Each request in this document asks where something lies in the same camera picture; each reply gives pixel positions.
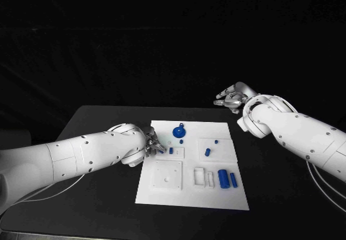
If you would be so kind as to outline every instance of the blue object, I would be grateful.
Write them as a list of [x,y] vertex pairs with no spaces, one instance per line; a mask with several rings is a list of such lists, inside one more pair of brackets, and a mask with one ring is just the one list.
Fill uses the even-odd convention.
[[222,189],[229,189],[229,176],[228,176],[228,171],[225,169],[221,169],[218,171],[218,179],[219,179],[219,185]]
[[235,188],[238,188],[235,174],[234,174],[234,173],[229,173],[229,176],[231,176],[232,186],[234,186]]
[[186,135],[185,125],[180,123],[179,126],[173,129],[173,136],[182,138]]
[[208,148],[206,150],[205,150],[205,155],[209,157],[209,154],[211,154],[211,148]]

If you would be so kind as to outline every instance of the table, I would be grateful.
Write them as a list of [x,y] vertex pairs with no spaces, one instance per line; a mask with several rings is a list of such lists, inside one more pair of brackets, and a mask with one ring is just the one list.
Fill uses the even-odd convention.
[[[319,192],[306,161],[271,135],[258,139],[244,132],[239,117],[225,108],[82,106],[58,140],[121,123],[144,127],[151,120],[226,122],[249,211],[136,204],[143,164],[133,168],[117,163],[87,174],[56,197],[13,206],[0,223],[3,231],[128,240],[345,233],[345,216]],[[58,193],[76,179],[35,197]]]

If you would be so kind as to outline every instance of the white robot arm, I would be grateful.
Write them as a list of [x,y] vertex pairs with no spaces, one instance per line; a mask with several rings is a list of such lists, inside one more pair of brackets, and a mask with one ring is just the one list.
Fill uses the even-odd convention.
[[0,151],[0,214],[42,187],[91,173],[118,161],[130,167],[166,151],[153,127],[133,124],[108,131]]
[[216,95],[213,104],[238,114],[238,125],[258,138],[273,133],[280,145],[311,164],[346,182],[346,133],[329,124],[298,113],[291,104],[275,95],[257,93],[238,82]]

